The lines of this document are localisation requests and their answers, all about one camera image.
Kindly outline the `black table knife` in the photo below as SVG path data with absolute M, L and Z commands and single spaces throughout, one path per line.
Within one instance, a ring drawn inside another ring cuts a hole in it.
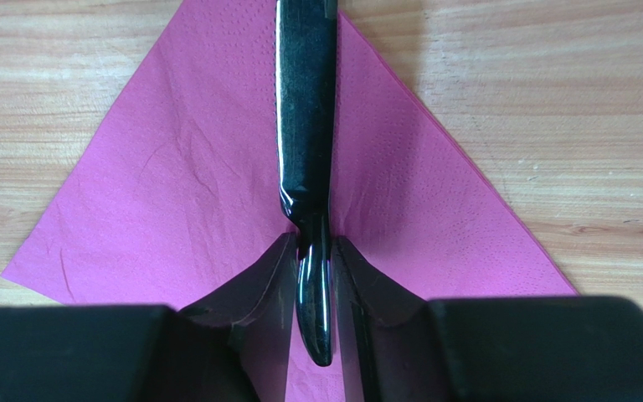
M 337 88 L 337 2 L 276 4 L 280 202 L 298 230 L 296 317 L 314 364 L 333 360 L 329 199 Z

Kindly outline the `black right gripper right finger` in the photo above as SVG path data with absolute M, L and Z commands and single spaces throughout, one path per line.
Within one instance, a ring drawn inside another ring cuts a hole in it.
M 426 301 L 335 240 L 348 401 L 643 401 L 643 310 L 618 296 Z

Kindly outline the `magenta paper napkin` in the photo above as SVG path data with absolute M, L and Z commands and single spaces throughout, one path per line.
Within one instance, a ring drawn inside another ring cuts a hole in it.
M 426 299 L 574 289 L 341 15 L 331 226 Z M 280 207 L 275 3 L 186 1 L 3 271 L 64 304 L 184 307 L 291 228 Z

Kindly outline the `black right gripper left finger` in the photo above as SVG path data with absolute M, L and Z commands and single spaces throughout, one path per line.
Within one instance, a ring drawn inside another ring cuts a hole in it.
M 181 310 L 0 307 L 0 401 L 282 401 L 295 270 L 288 233 Z

